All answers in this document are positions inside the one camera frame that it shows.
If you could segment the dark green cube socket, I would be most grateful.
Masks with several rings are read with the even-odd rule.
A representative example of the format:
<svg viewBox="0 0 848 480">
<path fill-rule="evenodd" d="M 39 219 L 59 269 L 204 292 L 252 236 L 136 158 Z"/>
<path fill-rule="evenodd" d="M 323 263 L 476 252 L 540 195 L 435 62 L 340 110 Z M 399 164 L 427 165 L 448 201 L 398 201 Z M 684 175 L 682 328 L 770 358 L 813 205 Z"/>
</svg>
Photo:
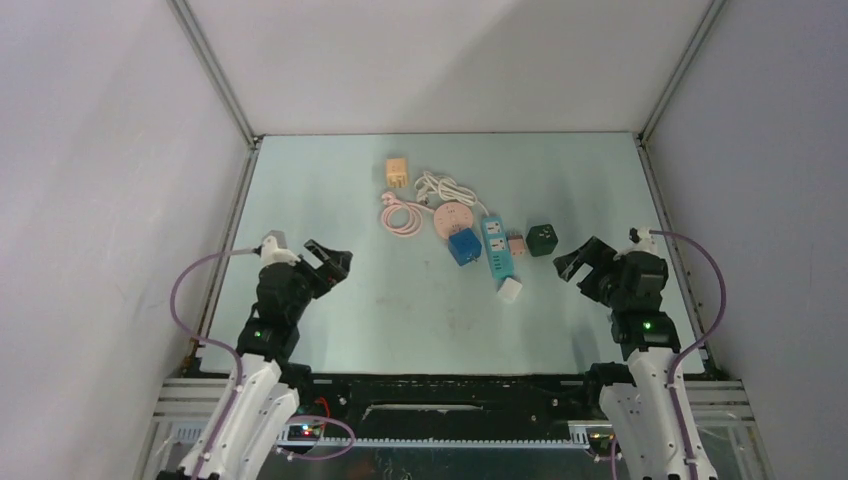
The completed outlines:
<svg viewBox="0 0 848 480">
<path fill-rule="evenodd" d="M 532 257 L 550 255 L 558 245 L 558 236 L 551 224 L 532 226 L 525 237 L 527 250 Z"/>
</svg>

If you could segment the yellow cube socket adapter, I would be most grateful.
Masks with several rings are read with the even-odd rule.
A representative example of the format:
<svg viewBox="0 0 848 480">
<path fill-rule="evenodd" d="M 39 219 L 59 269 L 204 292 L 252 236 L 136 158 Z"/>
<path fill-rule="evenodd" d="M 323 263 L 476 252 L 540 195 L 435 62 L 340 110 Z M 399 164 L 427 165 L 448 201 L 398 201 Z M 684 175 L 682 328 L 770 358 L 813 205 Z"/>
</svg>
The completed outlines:
<svg viewBox="0 0 848 480">
<path fill-rule="evenodd" d="M 385 178 L 389 188 L 405 188 L 409 183 L 408 161 L 404 157 L 388 158 L 385 162 Z"/>
</svg>

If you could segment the blue cube socket adapter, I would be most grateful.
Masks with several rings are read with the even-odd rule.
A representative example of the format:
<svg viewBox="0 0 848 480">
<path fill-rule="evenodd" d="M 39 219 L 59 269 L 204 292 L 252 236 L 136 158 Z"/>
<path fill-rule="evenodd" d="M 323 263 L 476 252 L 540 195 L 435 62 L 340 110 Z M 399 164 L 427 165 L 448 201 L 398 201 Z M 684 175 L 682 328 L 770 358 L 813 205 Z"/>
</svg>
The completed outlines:
<svg viewBox="0 0 848 480">
<path fill-rule="evenodd" d="M 458 266 L 477 261 L 482 244 L 471 228 L 464 228 L 448 237 L 448 250 Z"/>
</svg>

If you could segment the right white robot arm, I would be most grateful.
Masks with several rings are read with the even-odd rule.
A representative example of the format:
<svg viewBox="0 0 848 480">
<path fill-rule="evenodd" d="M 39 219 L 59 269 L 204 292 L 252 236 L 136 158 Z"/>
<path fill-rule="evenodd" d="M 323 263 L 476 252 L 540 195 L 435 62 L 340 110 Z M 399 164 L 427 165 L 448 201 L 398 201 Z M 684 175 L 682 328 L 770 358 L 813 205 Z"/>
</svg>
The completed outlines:
<svg viewBox="0 0 848 480">
<path fill-rule="evenodd" d="M 631 232 L 618 251 L 597 237 L 555 258 L 558 276 L 609 311 L 610 332 L 622 362 L 590 367 L 581 402 L 613 430 L 611 457 L 621 456 L 633 479 L 715 479 L 684 385 L 677 328 L 662 309 L 668 263 L 647 231 Z"/>
</svg>

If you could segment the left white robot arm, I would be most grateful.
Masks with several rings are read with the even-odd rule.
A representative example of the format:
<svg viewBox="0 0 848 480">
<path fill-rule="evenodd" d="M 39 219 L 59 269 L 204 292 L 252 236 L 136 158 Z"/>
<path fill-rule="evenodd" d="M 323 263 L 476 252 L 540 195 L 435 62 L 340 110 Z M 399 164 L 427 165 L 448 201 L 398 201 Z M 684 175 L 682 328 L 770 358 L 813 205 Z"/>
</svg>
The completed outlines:
<svg viewBox="0 0 848 480">
<path fill-rule="evenodd" d="M 310 415 L 316 403 L 311 369 L 291 362 L 298 324 L 310 303 L 345 280 L 353 255 L 308 240 L 319 266 L 288 249 L 279 232 L 252 248 L 261 261 L 256 300 L 234 346 L 214 341 L 234 360 L 224 393 L 192 449 L 160 479 L 255 479 L 278 438 L 295 426 L 319 440 L 329 425 L 343 429 L 349 451 L 353 429 L 328 414 Z"/>
</svg>

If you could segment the small pink plug adapter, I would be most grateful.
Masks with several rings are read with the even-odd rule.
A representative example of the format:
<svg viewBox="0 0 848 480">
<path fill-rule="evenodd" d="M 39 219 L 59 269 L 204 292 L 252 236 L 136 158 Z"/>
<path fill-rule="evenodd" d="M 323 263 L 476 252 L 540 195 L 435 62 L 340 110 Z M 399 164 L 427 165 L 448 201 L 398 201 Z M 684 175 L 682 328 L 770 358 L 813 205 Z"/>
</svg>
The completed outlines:
<svg viewBox="0 0 848 480">
<path fill-rule="evenodd" d="M 526 254 L 527 246 L 524 236 L 517 231 L 512 231 L 507 234 L 507 243 L 510 254 L 513 257 L 521 257 Z"/>
</svg>

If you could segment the white usb charger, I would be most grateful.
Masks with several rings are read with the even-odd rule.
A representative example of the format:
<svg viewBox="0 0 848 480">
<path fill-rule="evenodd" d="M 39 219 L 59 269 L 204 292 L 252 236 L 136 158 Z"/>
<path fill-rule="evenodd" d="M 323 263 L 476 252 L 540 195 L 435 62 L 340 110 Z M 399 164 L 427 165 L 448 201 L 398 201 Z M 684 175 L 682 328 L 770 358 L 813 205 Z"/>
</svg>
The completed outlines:
<svg viewBox="0 0 848 480">
<path fill-rule="evenodd" d="M 506 277 L 501 282 L 497 296 L 505 303 L 513 303 L 519 297 L 523 289 L 523 284 L 513 277 Z"/>
</svg>

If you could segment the teal power strip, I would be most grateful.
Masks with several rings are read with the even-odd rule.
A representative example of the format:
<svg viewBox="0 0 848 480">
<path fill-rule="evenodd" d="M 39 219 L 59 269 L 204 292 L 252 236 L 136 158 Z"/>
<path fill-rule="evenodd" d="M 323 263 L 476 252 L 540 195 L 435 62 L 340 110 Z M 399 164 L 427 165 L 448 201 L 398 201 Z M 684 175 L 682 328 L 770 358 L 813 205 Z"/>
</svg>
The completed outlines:
<svg viewBox="0 0 848 480">
<path fill-rule="evenodd" d="M 514 262 L 501 217 L 496 215 L 483 217 L 481 232 L 490 271 L 496 288 L 500 289 L 504 281 L 514 273 Z"/>
</svg>

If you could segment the pink round power strip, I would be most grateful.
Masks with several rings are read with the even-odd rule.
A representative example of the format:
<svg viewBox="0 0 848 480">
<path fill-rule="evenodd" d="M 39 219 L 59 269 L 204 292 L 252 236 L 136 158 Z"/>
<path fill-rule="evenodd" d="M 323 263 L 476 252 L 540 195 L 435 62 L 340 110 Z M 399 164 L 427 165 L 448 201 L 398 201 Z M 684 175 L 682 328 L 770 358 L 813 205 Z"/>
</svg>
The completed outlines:
<svg viewBox="0 0 848 480">
<path fill-rule="evenodd" d="M 470 229 L 474 224 L 471 208 L 460 202 L 445 202 L 433 213 L 433 224 L 436 233 L 444 240 L 450 236 Z"/>
</svg>

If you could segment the black front rail frame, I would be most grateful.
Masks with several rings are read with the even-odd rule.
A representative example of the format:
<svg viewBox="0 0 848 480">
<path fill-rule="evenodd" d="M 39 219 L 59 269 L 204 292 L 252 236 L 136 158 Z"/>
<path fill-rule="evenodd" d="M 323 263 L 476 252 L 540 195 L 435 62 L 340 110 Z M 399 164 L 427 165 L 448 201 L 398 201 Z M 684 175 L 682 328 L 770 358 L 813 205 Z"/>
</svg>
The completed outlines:
<svg viewBox="0 0 848 480">
<path fill-rule="evenodd" d="M 593 375 L 315 374 L 300 385 L 302 413 L 327 413 L 360 441 L 573 440 L 602 421 Z"/>
</svg>

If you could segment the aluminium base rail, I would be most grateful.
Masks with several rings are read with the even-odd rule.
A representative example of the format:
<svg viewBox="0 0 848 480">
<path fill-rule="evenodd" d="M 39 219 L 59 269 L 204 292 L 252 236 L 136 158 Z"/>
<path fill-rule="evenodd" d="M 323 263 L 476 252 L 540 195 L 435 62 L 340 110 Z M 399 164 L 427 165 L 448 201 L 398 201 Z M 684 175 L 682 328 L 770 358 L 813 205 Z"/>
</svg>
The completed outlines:
<svg viewBox="0 0 848 480">
<path fill-rule="evenodd" d="M 724 479 L 770 479 L 773 471 L 747 394 L 738 381 L 687 380 L 704 449 Z M 281 431 L 268 453 L 310 453 L 320 466 L 370 449 L 481 449 L 575 453 L 604 457 L 613 435 L 599 408 L 584 403 L 575 376 L 321 375 L 313 410 L 332 423 L 319 434 L 299 426 Z"/>
</svg>

